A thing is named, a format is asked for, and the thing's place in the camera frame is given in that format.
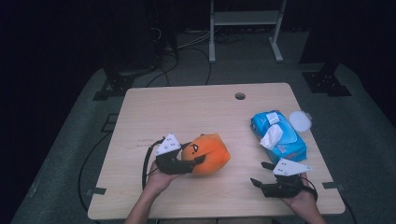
white lid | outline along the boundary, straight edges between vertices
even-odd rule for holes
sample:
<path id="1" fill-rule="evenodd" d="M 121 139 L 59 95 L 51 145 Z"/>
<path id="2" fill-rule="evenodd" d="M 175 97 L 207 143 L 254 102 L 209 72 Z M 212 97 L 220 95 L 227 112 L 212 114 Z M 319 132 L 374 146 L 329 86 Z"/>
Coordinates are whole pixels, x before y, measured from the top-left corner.
<path id="1" fill-rule="evenodd" d="M 312 125 L 311 116 L 302 110 L 292 112 L 289 121 L 293 129 L 299 133 L 308 131 Z"/>

hole in table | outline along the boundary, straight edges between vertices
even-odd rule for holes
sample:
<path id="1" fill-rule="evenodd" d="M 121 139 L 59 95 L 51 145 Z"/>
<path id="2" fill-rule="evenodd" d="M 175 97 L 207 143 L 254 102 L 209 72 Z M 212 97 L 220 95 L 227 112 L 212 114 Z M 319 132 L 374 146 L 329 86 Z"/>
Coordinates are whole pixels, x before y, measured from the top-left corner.
<path id="1" fill-rule="evenodd" d="M 237 92 L 237 93 L 235 94 L 235 98 L 236 98 L 237 100 L 245 100 L 245 98 L 247 98 L 247 97 L 246 97 L 246 95 L 245 95 L 244 93 L 242 93 L 242 92 Z"/>

white shelf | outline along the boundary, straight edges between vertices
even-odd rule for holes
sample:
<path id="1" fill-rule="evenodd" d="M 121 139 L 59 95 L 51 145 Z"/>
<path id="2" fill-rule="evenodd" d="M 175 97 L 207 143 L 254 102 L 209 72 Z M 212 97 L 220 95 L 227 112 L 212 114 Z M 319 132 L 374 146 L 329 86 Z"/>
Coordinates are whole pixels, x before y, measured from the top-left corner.
<path id="1" fill-rule="evenodd" d="M 214 25 L 261 25 L 276 24 L 278 10 L 227 11 L 214 13 Z"/>

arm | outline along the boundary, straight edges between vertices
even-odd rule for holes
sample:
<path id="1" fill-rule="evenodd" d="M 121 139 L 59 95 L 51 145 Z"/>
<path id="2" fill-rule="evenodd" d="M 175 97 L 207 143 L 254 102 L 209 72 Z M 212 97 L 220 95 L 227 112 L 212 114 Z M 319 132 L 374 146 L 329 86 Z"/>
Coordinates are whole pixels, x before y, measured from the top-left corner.
<path id="1" fill-rule="evenodd" d="M 301 174 L 301 177 L 303 177 L 303 184 L 309 187 L 306 173 Z M 307 223 L 326 224 L 311 193 L 302 190 L 294 198 L 283 198 L 282 201 Z"/>
<path id="2" fill-rule="evenodd" d="M 155 161 L 151 164 L 148 183 L 143 189 L 139 199 L 137 200 L 131 213 L 125 220 L 125 224 L 141 224 L 146 223 L 149 218 L 149 210 L 152 204 L 160 196 L 161 192 L 166 190 L 172 180 L 180 175 L 167 175 L 158 170 Z"/>

wet wipes package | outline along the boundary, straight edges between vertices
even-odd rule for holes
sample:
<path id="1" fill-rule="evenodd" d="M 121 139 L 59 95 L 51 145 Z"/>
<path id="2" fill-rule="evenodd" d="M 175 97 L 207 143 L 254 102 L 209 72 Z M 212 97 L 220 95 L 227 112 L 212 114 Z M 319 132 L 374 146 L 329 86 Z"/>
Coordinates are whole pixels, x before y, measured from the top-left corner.
<path id="1" fill-rule="evenodd" d="M 251 119 L 250 128 L 273 164 L 282 158 L 290 161 L 306 159 L 305 142 L 279 111 L 256 114 Z"/>

